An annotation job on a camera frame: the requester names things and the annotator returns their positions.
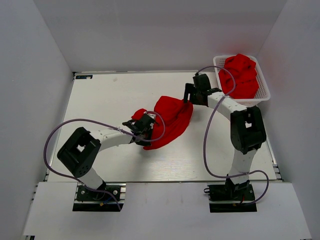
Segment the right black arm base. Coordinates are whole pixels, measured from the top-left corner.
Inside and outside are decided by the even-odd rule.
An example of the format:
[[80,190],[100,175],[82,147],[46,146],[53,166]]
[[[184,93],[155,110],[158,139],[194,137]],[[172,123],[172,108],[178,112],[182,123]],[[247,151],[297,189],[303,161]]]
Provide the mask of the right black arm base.
[[257,212],[253,186],[231,193],[225,184],[211,184],[204,188],[208,195],[210,213],[254,213]]

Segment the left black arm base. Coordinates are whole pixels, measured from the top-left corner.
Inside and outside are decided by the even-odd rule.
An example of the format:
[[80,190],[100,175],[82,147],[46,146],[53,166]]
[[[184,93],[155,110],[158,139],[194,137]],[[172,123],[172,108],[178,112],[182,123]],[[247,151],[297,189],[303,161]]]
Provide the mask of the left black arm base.
[[[110,192],[118,201],[120,208],[125,202],[126,184],[107,184],[106,191]],[[120,212],[117,203],[107,193],[89,191],[78,185],[73,202],[73,212]]]

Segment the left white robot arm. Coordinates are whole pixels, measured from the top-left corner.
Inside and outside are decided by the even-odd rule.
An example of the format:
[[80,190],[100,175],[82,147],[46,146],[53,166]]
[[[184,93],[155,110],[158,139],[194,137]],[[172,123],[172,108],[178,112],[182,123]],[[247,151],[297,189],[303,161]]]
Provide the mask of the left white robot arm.
[[98,153],[112,147],[132,143],[149,146],[155,122],[156,114],[147,111],[143,112],[137,120],[124,122],[122,125],[128,130],[107,127],[105,130],[89,131],[84,127],[79,127],[60,148],[57,158],[73,177],[92,191],[104,191],[106,183],[93,168]]

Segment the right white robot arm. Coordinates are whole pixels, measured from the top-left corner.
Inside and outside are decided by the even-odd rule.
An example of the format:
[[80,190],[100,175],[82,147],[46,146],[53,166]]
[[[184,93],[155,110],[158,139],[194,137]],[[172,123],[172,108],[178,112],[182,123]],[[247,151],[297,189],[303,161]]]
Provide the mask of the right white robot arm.
[[209,107],[229,120],[234,155],[225,181],[226,191],[236,194],[246,189],[253,158],[267,139],[260,109],[242,105],[219,88],[212,88],[209,77],[199,73],[193,77],[193,83],[185,84],[183,101]]

